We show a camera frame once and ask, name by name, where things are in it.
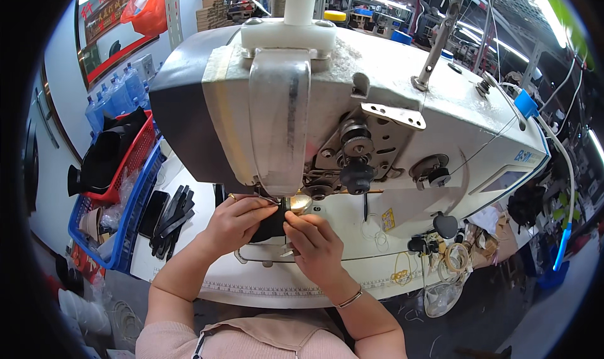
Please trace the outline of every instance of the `ruler numbers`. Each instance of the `ruler numbers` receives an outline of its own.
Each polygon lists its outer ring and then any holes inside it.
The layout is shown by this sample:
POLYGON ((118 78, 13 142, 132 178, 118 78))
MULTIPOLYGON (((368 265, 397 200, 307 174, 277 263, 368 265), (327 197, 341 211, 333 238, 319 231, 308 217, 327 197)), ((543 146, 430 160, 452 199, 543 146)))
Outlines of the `ruler numbers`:
MULTIPOLYGON (((421 273, 422 271, 418 270, 413 272, 412 275, 413 277, 417 277, 421 273)), ((394 282, 389 278, 360 282, 363 289, 367 291, 379 289, 388 284, 394 284, 394 282)), ((308 299, 325 297, 323 291, 318 287, 258 287, 212 281, 204 282, 201 290, 225 295, 267 297, 272 299, 308 299)))

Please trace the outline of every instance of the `clear plastic guard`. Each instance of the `clear plastic guard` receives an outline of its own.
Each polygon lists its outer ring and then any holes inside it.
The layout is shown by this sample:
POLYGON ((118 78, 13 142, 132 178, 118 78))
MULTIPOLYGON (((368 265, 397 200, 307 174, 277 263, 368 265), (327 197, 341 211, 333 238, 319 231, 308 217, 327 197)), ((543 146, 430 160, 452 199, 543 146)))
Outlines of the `clear plastic guard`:
POLYGON ((259 50, 249 71, 249 126, 258 177, 273 197, 291 197, 302 182, 310 97, 310 54, 259 50))

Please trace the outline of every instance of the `yellow lid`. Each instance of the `yellow lid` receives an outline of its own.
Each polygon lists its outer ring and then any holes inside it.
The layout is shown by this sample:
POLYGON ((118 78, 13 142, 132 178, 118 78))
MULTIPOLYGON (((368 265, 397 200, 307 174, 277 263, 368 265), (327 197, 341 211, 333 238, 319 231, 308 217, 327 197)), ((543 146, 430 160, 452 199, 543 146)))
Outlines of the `yellow lid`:
POLYGON ((346 14, 340 11, 325 11, 323 18, 329 21, 346 21, 346 14))

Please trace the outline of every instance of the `mirror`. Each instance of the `mirror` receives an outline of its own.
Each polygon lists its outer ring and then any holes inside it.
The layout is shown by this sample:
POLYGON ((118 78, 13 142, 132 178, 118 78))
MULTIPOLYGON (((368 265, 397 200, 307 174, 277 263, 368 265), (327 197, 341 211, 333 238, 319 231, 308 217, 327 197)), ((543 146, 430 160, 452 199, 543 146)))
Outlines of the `mirror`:
POLYGON ((75 46, 88 91, 117 64, 159 38, 135 32, 131 22, 120 22, 130 0, 75 1, 75 46))

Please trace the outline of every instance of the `person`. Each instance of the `person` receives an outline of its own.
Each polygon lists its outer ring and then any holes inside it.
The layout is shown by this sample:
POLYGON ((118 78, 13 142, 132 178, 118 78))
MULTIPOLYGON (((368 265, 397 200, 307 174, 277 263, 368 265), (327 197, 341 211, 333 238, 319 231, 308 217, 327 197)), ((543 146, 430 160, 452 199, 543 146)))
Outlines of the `person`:
POLYGON ((317 215, 285 213, 283 229, 299 269, 337 308, 355 351, 328 325, 303 317, 261 314, 206 325, 193 331, 193 300, 219 257, 247 244, 260 221, 276 212, 273 203, 233 195, 215 209, 205 230, 157 273, 148 294, 148 313, 136 345, 137 358, 406 358, 396 319, 342 267, 344 244, 317 215))

